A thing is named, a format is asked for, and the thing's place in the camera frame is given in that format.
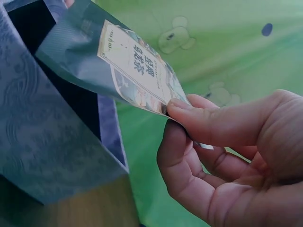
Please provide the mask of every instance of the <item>finger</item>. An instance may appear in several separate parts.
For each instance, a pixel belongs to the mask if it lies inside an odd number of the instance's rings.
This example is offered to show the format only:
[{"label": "finger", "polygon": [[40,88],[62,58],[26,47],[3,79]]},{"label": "finger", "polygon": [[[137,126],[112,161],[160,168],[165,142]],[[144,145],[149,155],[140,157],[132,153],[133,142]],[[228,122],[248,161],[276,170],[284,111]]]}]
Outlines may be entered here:
[{"label": "finger", "polygon": [[191,146],[189,147],[189,149],[185,151],[184,159],[186,160],[192,175],[206,181],[214,188],[217,188],[221,184],[226,183],[226,181],[224,181],[223,179],[211,174],[207,174],[203,171],[198,154],[196,150],[192,147],[192,141],[190,142],[190,144]]},{"label": "finger", "polygon": [[[187,95],[187,99],[192,104],[193,107],[197,108],[218,108],[214,103],[211,101],[195,94]],[[248,160],[252,160],[257,152],[256,146],[249,146],[249,147],[233,147],[234,151],[242,155],[243,157],[247,158]]]},{"label": "finger", "polygon": [[[182,127],[168,121],[157,155],[160,172],[171,197],[193,214],[206,220],[215,188],[193,176],[184,158],[184,153],[188,149],[190,147]],[[209,181],[216,179],[215,176],[211,179],[210,176],[204,176],[204,179],[206,178]]]},{"label": "finger", "polygon": [[218,147],[256,145],[259,132],[285,97],[281,92],[255,102],[223,108],[196,108],[172,99],[168,113],[192,139]]},{"label": "finger", "polygon": [[206,109],[206,108],[219,108],[216,104],[212,103],[206,98],[203,98],[196,94],[187,95],[187,99],[191,103],[192,106]]},{"label": "finger", "polygon": [[235,152],[242,155],[248,160],[252,160],[256,153],[258,152],[257,146],[240,146],[240,147],[231,147]]},{"label": "finger", "polygon": [[208,150],[194,145],[194,148],[205,168],[227,182],[238,179],[249,166],[248,162],[221,147]]}]

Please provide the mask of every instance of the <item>fingernail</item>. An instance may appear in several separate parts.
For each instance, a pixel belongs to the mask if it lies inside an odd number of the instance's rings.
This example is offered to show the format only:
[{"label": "fingernail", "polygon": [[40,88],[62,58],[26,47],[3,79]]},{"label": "fingernail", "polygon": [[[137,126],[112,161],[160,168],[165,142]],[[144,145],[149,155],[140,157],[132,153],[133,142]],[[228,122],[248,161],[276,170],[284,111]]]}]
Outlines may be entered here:
[{"label": "fingernail", "polygon": [[176,98],[171,99],[170,104],[174,105],[180,109],[183,109],[183,110],[187,110],[191,107],[189,104],[187,104],[179,99],[176,99]]}]

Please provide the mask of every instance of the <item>gift box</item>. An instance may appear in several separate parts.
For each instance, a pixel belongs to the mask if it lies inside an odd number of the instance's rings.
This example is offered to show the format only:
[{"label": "gift box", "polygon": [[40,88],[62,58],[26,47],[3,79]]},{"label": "gift box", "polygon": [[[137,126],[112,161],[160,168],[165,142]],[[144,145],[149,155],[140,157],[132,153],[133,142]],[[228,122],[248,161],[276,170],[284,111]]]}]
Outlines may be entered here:
[{"label": "gift box", "polygon": [[66,10],[60,0],[0,3],[0,174],[42,204],[128,173],[115,102],[33,57]]}]

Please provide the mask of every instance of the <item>wooden table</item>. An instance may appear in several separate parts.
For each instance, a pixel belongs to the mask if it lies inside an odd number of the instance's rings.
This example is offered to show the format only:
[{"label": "wooden table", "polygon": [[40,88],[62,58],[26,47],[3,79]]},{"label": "wooden table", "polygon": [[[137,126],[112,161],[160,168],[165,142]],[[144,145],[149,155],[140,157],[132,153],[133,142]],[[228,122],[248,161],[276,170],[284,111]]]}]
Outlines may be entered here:
[{"label": "wooden table", "polygon": [[0,227],[138,227],[128,176],[43,206],[0,177]]}]

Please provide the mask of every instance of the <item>knuckle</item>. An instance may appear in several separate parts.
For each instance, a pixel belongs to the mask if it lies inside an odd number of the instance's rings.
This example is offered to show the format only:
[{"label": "knuckle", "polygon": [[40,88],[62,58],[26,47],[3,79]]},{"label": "knuckle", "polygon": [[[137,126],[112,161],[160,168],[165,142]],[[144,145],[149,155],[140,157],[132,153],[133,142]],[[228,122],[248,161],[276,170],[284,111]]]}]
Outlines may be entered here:
[{"label": "knuckle", "polygon": [[290,91],[277,89],[272,93],[270,97],[278,102],[285,102],[293,99],[295,96],[297,95]]}]

